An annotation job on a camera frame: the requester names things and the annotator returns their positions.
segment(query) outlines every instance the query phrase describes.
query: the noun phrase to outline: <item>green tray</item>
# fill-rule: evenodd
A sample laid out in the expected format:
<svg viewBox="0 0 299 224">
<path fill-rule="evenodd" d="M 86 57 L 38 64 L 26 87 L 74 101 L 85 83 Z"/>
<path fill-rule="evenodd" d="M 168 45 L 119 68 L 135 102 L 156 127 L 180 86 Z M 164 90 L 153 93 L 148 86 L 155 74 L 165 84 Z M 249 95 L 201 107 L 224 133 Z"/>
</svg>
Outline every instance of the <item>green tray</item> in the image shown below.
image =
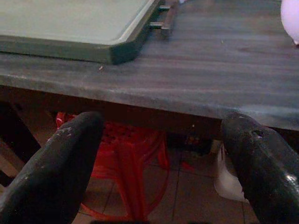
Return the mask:
<svg viewBox="0 0 299 224">
<path fill-rule="evenodd" d="M 118 64 L 138 55 L 164 0 L 0 0 L 0 51 Z"/>
</svg>

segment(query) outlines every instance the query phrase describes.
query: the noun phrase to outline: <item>dark wooden tabletop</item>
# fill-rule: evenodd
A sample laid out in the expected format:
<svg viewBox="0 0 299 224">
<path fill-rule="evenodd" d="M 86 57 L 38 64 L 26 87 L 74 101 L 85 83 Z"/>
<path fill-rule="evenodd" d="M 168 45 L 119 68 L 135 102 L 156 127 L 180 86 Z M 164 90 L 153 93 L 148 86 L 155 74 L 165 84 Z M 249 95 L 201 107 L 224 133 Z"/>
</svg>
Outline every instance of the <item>dark wooden tabletop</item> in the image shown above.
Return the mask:
<svg viewBox="0 0 299 224">
<path fill-rule="evenodd" d="M 299 49 L 274 0 L 189 0 L 169 41 L 121 65 L 1 53 L 0 85 L 299 131 Z"/>
</svg>

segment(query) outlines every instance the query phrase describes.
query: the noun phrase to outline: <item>wooden table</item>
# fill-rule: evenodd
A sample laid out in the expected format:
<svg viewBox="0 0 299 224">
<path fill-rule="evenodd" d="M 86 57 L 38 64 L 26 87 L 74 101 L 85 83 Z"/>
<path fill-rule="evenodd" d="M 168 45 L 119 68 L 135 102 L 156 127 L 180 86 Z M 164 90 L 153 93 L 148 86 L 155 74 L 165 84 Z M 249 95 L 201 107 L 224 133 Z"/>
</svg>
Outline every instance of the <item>wooden table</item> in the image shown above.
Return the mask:
<svg viewBox="0 0 299 224">
<path fill-rule="evenodd" d="M 169 41 L 153 32 L 121 65 L 1 53 L 0 100 L 212 138 L 239 111 L 298 135 L 299 49 L 280 3 L 189 0 Z"/>
</svg>

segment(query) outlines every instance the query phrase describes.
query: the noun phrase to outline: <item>table leg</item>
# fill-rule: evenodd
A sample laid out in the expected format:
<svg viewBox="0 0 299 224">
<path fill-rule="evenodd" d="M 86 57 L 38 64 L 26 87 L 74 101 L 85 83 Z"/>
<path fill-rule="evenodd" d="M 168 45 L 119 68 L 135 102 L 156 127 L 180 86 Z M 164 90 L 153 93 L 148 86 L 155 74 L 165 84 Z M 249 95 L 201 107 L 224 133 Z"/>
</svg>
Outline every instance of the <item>table leg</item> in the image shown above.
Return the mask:
<svg viewBox="0 0 299 224">
<path fill-rule="evenodd" d="M 0 184 L 3 187 L 7 187 L 11 181 L 13 181 L 13 178 L 7 176 L 2 170 L 0 170 Z"/>
<path fill-rule="evenodd" d="M 0 102 L 0 138 L 27 162 L 40 145 L 9 103 Z"/>
</svg>

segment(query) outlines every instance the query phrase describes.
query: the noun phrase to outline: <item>red plastic stool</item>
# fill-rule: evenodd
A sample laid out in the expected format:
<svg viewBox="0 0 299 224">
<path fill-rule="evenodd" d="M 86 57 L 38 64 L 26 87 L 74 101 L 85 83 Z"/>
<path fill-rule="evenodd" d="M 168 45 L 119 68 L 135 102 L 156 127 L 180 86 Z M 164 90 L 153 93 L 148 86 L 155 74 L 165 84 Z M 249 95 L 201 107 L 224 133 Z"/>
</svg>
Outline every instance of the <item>red plastic stool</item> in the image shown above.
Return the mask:
<svg viewBox="0 0 299 224">
<path fill-rule="evenodd" d="M 74 117 L 59 112 L 57 127 Z M 146 204 L 142 172 L 155 157 L 158 157 L 160 166 L 167 170 L 167 176 L 156 198 Z M 106 122 L 92 177 L 115 180 L 127 215 L 108 216 L 81 205 L 90 215 L 100 220 L 147 221 L 147 215 L 159 204 L 165 193 L 169 170 L 165 132 Z"/>
</svg>

